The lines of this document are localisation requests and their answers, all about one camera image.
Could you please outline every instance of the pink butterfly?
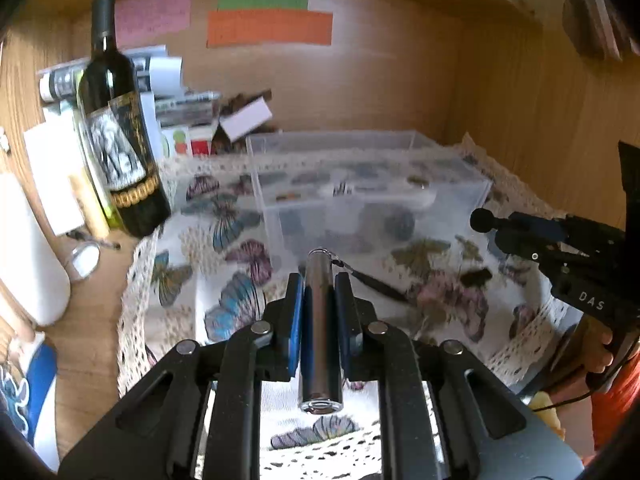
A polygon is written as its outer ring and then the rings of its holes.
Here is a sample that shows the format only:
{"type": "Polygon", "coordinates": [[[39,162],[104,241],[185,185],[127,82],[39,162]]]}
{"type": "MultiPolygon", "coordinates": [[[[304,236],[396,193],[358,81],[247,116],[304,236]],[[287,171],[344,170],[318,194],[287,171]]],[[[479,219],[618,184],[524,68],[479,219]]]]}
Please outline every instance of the pink butterfly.
{"type": "Polygon", "coordinates": [[[258,240],[251,239],[242,242],[237,249],[226,254],[225,260],[249,264],[249,273],[255,285],[264,285],[271,279],[273,267],[271,267],[269,253],[264,244],[258,240]]]}
{"type": "Polygon", "coordinates": [[[196,175],[187,188],[187,200],[213,192],[220,187],[220,183],[211,175],[196,175]]]}

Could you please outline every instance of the black ball knob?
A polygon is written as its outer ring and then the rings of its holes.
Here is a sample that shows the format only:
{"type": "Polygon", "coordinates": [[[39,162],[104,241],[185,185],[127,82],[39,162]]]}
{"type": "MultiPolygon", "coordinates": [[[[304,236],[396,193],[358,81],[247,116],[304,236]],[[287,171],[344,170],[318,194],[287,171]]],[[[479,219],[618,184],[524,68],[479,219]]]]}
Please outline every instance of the black ball knob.
{"type": "Polygon", "coordinates": [[[471,228],[479,233],[488,233],[495,225],[495,216],[488,209],[478,208],[471,213],[471,228]]]}

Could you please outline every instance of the wine bottle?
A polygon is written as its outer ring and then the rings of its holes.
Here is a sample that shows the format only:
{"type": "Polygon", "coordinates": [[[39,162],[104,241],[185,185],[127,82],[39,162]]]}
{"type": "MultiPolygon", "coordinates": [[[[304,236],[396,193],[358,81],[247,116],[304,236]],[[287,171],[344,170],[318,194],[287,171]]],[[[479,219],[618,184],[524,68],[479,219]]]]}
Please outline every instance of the wine bottle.
{"type": "Polygon", "coordinates": [[[92,55],[78,87],[86,134],[124,228],[151,234],[170,214],[145,123],[133,63],[116,47],[115,0],[94,0],[92,55]]]}

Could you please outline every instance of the metal cylinder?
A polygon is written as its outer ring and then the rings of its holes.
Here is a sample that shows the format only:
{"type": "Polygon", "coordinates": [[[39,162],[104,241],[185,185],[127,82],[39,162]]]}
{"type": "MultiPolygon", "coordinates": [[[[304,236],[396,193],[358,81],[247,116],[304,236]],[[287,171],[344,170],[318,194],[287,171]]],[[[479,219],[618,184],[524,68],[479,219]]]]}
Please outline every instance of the metal cylinder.
{"type": "Polygon", "coordinates": [[[314,249],[306,260],[300,340],[299,407],[313,415],[342,409],[342,373],[332,255],[314,249]]]}

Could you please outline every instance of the orange sleeve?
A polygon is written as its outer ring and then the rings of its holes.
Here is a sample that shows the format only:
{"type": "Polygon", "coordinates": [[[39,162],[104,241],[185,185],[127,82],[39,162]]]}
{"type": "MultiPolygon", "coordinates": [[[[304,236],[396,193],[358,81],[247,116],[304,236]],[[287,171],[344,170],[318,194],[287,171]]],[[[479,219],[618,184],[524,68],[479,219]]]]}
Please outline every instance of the orange sleeve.
{"type": "Polygon", "coordinates": [[[606,394],[591,396],[591,425],[595,450],[602,448],[617,430],[640,392],[640,354],[620,370],[606,394]]]}

